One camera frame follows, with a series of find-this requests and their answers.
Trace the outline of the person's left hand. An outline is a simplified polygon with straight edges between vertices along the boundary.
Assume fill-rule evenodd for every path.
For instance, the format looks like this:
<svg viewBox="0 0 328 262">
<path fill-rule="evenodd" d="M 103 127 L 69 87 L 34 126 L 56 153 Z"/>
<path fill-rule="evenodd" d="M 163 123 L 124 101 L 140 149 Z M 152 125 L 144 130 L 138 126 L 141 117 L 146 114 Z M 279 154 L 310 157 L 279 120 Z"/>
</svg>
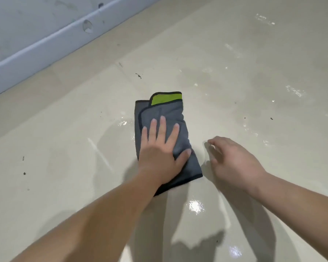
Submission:
<svg viewBox="0 0 328 262">
<path fill-rule="evenodd" d="M 156 144 L 157 133 L 160 126 L 160 119 L 152 119 L 148 129 L 148 145 L 140 150 L 138 171 L 144 181 L 148 182 L 153 189 L 158 189 L 161 185 L 168 183 L 181 170 L 175 169 L 173 150 L 178 139 L 180 126 L 176 123 L 168 137 L 165 145 Z"/>
</svg>

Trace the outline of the person's right hand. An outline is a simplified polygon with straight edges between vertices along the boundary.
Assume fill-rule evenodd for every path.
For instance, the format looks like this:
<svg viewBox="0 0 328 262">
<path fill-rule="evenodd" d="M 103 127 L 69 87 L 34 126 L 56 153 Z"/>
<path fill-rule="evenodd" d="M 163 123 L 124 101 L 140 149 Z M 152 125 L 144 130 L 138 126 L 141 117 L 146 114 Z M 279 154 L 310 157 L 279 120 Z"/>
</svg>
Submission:
<svg viewBox="0 0 328 262">
<path fill-rule="evenodd" d="M 212 168 L 215 176 L 254 196 L 260 178 L 267 175 L 258 159 L 243 146 L 230 139 L 229 167 Z"/>
</svg>

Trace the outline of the grey and green microfibre cloth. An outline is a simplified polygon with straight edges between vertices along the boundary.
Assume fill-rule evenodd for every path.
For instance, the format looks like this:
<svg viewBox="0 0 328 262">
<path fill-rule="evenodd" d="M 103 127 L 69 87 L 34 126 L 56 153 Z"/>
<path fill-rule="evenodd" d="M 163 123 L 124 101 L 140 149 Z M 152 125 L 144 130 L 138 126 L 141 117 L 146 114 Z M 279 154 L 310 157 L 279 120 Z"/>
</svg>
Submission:
<svg viewBox="0 0 328 262">
<path fill-rule="evenodd" d="M 134 123 L 137 158 L 139 158 L 140 154 L 142 128 L 145 126 L 149 129 L 152 119 L 157 120 L 157 127 L 159 127 L 161 116 L 166 118 L 166 140 L 170 136 L 175 124 L 178 124 L 180 127 L 178 139 L 173 149 L 174 158 L 177 159 L 184 150 L 191 149 L 191 155 L 181 172 L 168 183 L 161 185 L 155 196 L 202 177 L 201 166 L 188 138 L 188 129 L 184 121 L 183 109 L 181 92 L 156 92 L 149 100 L 137 100 L 135 102 Z"/>
</svg>

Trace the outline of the person's right forearm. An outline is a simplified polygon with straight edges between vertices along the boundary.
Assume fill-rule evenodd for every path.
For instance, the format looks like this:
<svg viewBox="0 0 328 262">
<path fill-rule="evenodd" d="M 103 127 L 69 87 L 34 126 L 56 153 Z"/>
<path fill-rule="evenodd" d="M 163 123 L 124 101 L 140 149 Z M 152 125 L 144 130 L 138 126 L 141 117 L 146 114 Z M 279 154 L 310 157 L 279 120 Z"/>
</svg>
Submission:
<svg viewBox="0 0 328 262">
<path fill-rule="evenodd" d="M 252 176 L 248 194 L 328 260 L 328 197 L 267 172 Z"/>
</svg>

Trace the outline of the person's left forearm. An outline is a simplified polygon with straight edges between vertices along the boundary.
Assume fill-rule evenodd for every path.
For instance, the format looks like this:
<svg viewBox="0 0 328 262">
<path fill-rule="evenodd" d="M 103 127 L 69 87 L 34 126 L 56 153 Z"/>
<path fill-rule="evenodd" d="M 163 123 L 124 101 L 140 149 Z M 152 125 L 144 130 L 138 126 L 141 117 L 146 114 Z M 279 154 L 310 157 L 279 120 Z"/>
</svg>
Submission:
<svg viewBox="0 0 328 262">
<path fill-rule="evenodd" d="M 117 262 L 141 213 L 172 177 L 168 169 L 140 167 L 133 178 L 70 216 L 11 262 Z"/>
</svg>

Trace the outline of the white skirting board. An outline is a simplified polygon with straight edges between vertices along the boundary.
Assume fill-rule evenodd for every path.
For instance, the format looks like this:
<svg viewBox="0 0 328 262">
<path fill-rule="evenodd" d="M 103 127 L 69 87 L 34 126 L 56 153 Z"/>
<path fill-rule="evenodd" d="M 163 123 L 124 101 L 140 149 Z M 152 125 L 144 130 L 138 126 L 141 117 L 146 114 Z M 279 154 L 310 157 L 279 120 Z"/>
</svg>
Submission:
<svg viewBox="0 0 328 262">
<path fill-rule="evenodd" d="M 0 94 L 159 0 L 114 0 L 0 61 Z"/>
</svg>

